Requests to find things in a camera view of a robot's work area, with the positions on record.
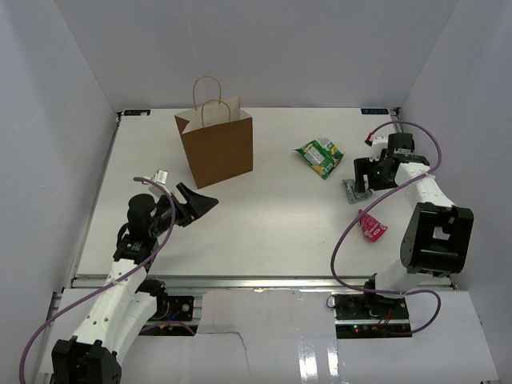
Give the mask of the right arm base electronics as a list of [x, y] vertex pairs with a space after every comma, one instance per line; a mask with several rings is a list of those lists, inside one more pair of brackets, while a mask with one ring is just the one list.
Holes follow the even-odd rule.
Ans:
[[334, 313], [338, 340], [409, 338], [410, 315], [404, 298], [375, 294], [332, 294], [326, 306]]

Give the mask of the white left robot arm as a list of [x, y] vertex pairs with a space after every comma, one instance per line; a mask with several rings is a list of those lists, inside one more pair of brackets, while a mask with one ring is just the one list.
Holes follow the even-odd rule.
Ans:
[[89, 313], [69, 339], [59, 339], [51, 351], [56, 383], [119, 383], [122, 363], [143, 326], [169, 312], [164, 282], [148, 273], [175, 226], [186, 227], [218, 204], [177, 185], [180, 202], [156, 182], [150, 185], [160, 198], [137, 194], [128, 201], [127, 221], [120, 228], [116, 251], [104, 287], [93, 299]]

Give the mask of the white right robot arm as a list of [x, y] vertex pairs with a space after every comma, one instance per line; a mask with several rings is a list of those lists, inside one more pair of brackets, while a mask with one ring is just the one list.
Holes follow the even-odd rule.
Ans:
[[370, 155], [354, 161], [355, 192], [403, 186], [413, 208], [399, 260], [364, 285], [375, 291], [362, 297], [362, 312], [378, 319], [389, 311], [393, 291], [402, 295], [430, 277], [444, 278], [463, 270], [474, 214], [445, 196], [430, 174], [430, 162], [415, 153], [412, 134], [375, 136], [366, 144]]

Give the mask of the dark green chips packet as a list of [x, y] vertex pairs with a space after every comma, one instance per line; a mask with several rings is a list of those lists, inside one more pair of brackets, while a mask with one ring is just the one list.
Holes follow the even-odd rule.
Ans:
[[309, 166], [326, 180], [344, 157], [344, 153], [328, 138], [316, 138], [294, 149]]

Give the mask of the silver snack packet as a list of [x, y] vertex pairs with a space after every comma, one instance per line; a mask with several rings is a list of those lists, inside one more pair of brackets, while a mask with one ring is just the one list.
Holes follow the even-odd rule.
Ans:
[[372, 190], [365, 190], [363, 192], [357, 192], [355, 190], [355, 180], [344, 179], [342, 180], [342, 186], [346, 192], [347, 200], [349, 204], [355, 204], [362, 202], [370, 198], [373, 194]]

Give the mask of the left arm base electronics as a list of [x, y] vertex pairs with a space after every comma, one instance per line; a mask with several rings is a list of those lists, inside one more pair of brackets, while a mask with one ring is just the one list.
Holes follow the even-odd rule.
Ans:
[[145, 336], [193, 336], [178, 322], [188, 324], [193, 320], [194, 297], [184, 295], [170, 295], [164, 282], [156, 279], [145, 280], [138, 291], [150, 294], [156, 298], [157, 309], [149, 322], [166, 322], [165, 325], [144, 330]]

